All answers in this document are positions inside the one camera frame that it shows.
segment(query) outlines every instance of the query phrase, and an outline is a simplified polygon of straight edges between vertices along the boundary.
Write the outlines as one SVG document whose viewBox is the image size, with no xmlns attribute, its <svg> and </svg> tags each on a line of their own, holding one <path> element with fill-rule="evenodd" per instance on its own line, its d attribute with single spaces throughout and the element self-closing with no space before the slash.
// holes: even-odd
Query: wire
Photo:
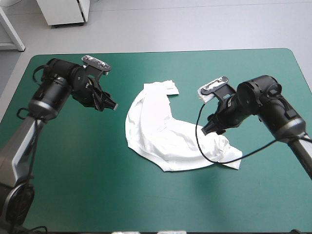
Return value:
<svg viewBox="0 0 312 234">
<path fill-rule="evenodd" d="M 253 154 L 255 154 L 255 153 L 258 153 L 259 151 L 264 150 L 265 148 L 269 147 L 270 145 L 274 144 L 275 142 L 277 142 L 277 141 L 279 141 L 279 140 L 289 138 L 289 137 L 286 137 L 286 138 L 282 138 L 282 139 L 275 139 L 275 140 L 273 140 L 273 141 L 270 141 L 268 144 L 266 144 L 266 145 L 264 145 L 264 146 L 262 146 L 262 147 L 260 147 L 260 148 L 258 148 L 258 149 L 256 149 L 256 150 L 254 150 L 254 151 L 252 151 L 252 152 L 250 152 L 250 153 L 248 153 L 248 154 L 246 154 L 246 155 L 244 155 L 244 156 L 242 156 L 242 157 L 239 157 L 239 158 L 236 158 L 236 159 L 227 161 L 227 162 L 212 161 L 212 160 L 210 160 L 207 156 L 205 156 L 205 154 L 204 154 L 203 151 L 201 150 L 201 147 L 200 147 L 199 142 L 198 142 L 198 136 L 197 136 L 198 122 L 199 122 L 199 119 L 200 119 L 200 116 L 201 116 L 201 112 L 202 112 L 202 110 L 203 110 L 203 108 L 204 108 L 205 105 L 206 105 L 206 104 L 204 103 L 204 104 L 201 106 L 201 108 L 200 108 L 200 110 L 199 110 L 199 113 L 198 113 L 198 118 L 197 118 L 196 126 L 195 126 L 195 137 L 196 137 L 196 142 L 197 142 L 197 146 L 198 146 L 198 149 L 199 149 L 200 153 L 203 155 L 203 157 L 204 157 L 206 160 L 208 160 L 208 161 L 211 162 L 211 163 L 216 163 L 216 164 L 228 164 L 228 163 L 231 163 L 231 162 L 235 162 L 235 161 L 241 160 L 241 159 L 243 159 L 243 158 L 247 158 L 247 157 L 249 157 L 249 156 L 251 156 L 251 155 L 253 155 Z M 312 143 L 312 139 L 308 139 L 308 138 L 305 138 L 305 137 L 292 137 L 292 138 L 293 138 L 293 140 L 304 140 L 304 141 L 308 141 L 308 142 Z"/>
<path fill-rule="evenodd" d="M 33 232 L 33 231 L 36 231 L 38 229 L 44 229 L 44 232 L 47 234 L 48 233 L 48 229 L 46 226 L 38 226 L 38 227 L 35 227 L 35 228 L 32 228 L 32 229 L 29 229 L 29 230 L 26 230 L 26 231 L 22 231 L 22 232 L 19 232 L 17 234 L 28 234 L 30 232 Z"/>
<path fill-rule="evenodd" d="M 0 6 L 2 6 L 2 7 L 14 6 L 15 4 L 17 4 L 17 3 L 21 2 L 21 1 L 22 1 L 22 0 L 19 0 L 19 1 L 15 2 L 15 3 L 11 4 L 11 5 L 8 5 L 8 6 L 4 6 L 4 5 L 0 5 Z"/>
</svg>

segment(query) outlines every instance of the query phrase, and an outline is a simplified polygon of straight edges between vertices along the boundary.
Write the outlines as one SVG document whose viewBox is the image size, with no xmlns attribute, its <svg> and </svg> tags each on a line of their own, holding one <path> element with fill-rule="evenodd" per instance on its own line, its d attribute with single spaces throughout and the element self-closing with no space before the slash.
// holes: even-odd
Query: black cable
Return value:
<svg viewBox="0 0 312 234">
<path fill-rule="evenodd" d="M 277 142 L 277 141 L 279 141 L 279 140 L 282 140 L 282 139 L 275 139 L 275 140 L 269 142 L 268 144 L 266 144 L 266 145 L 260 147 L 259 149 L 256 149 L 256 150 L 254 150 L 254 151 L 252 151 L 252 152 L 250 152 L 250 153 L 248 153 L 248 154 L 246 154 L 246 155 L 244 155 L 244 156 L 242 156 L 242 157 L 239 157 L 239 158 L 236 158 L 236 159 L 227 161 L 227 162 L 212 161 L 212 160 L 210 160 L 207 156 L 205 156 L 205 154 L 204 154 L 203 151 L 201 150 L 201 147 L 200 147 L 199 142 L 198 142 L 198 136 L 197 136 L 198 122 L 199 122 L 199 119 L 200 119 L 200 116 L 201 116 L 201 112 L 202 112 L 202 110 L 203 110 L 203 108 L 204 108 L 205 105 L 206 105 L 206 104 L 204 103 L 204 104 L 201 106 L 201 108 L 200 108 L 200 110 L 199 110 L 199 113 L 198 113 L 198 118 L 197 118 L 196 126 L 195 126 L 195 137 L 196 137 L 196 142 L 197 142 L 197 146 L 198 146 L 199 151 L 201 152 L 201 154 L 203 155 L 203 157 L 204 157 L 206 160 L 208 160 L 209 162 L 211 162 L 211 163 L 228 164 L 228 163 L 231 163 L 231 162 L 235 162 L 235 161 L 241 160 L 241 159 L 243 159 L 243 158 L 247 158 L 247 157 L 249 157 L 249 156 L 251 156 L 251 155 L 253 155 L 253 154 L 255 154 L 255 153 L 258 153 L 259 151 L 264 150 L 265 148 L 269 147 L 270 145 L 274 144 L 275 142 Z M 300 138 L 300 137 L 293 137 L 293 140 L 298 140 L 298 139 L 304 140 L 304 141 L 308 141 L 308 142 L 312 143 L 312 140 L 311 140 L 311 139 L 308 139 L 308 138 L 305 138 L 305 137 L 301 137 L 301 138 Z"/>
<path fill-rule="evenodd" d="M 22 107 L 22 108 L 19 108 L 18 112 L 16 113 L 16 116 L 17 116 L 18 118 L 24 120 L 24 119 L 26 119 L 26 118 L 20 116 L 21 111 L 28 111 L 28 112 L 29 112 L 29 110 L 28 110 L 27 108 Z"/>
<path fill-rule="evenodd" d="M 38 227 L 35 227 L 35 228 L 32 228 L 32 229 L 29 229 L 29 230 L 26 230 L 26 231 L 22 231 L 22 232 L 19 232 L 17 234 L 28 234 L 30 232 L 33 232 L 33 231 L 36 231 L 38 229 L 44 229 L 44 232 L 47 234 L 48 233 L 48 229 L 46 226 L 38 226 Z"/>
</svg>

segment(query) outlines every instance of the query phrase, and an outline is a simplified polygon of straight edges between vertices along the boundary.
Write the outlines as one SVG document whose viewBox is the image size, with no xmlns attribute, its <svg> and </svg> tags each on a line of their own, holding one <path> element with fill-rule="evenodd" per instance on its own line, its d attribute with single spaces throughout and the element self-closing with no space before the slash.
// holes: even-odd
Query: green tabletop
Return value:
<svg viewBox="0 0 312 234">
<path fill-rule="evenodd" d="M 2 147 L 21 124 L 16 117 L 38 86 L 33 70 L 51 58 L 81 64 L 84 54 L 31 59 L 0 124 Z M 312 133 L 311 92 L 288 49 L 91 54 L 112 65 L 102 88 L 118 109 L 103 113 L 71 97 L 43 129 L 34 166 L 36 195 L 25 222 L 50 231 L 288 232 L 312 230 L 312 181 L 286 144 L 276 143 L 234 170 L 212 165 L 164 173 L 127 147 L 125 118 L 144 83 L 172 79 L 176 119 L 195 123 L 202 101 L 197 88 L 220 76 L 233 87 L 270 75 Z M 216 110 L 209 102 L 200 121 Z M 273 140 L 257 116 L 225 136 L 250 151 Z"/>
</svg>

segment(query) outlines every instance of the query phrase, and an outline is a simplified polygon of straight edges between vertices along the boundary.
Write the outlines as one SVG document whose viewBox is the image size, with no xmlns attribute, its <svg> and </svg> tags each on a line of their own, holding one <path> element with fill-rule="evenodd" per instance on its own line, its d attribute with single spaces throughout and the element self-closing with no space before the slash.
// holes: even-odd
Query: silver arm segment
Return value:
<svg viewBox="0 0 312 234">
<path fill-rule="evenodd" d="M 34 118 L 27 117 L 0 151 L 1 184 L 14 188 L 26 179 L 29 170 L 29 152 L 35 138 L 35 122 Z M 37 123 L 39 133 L 44 122 L 37 120 Z"/>
</svg>

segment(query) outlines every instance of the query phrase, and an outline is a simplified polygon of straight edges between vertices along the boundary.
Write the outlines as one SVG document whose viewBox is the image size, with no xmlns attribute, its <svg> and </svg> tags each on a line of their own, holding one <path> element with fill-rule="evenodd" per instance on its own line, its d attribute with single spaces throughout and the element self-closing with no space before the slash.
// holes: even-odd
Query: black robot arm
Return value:
<svg viewBox="0 0 312 234">
<path fill-rule="evenodd" d="M 276 140 L 285 142 L 312 179 L 312 143 L 306 133 L 306 123 L 281 95 L 282 86 L 270 76 L 260 76 L 238 85 L 237 91 L 227 84 L 214 89 L 203 87 L 202 95 L 219 99 L 217 111 L 208 117 L 202 128 L 206 135 L 222 134 L 226 129 L 238 127 L 250 115 L 258 115 Z"/>
<path fill-rule="evenodd" d="M 58 116 L 70 95 L 85 107 L 98 111 L 116 109 L 117 104 L 99 84 L 109 64 L 91 56 L 82 57 L 84 65 L 52 59 L 40 66 L 41 83 L 28 104 L 29 114 L 0 151 L 0 233 L 23 231 L 22 224 L 34 199 L 29 183 L 29 155 L 47 121 Z"/>
</svg>

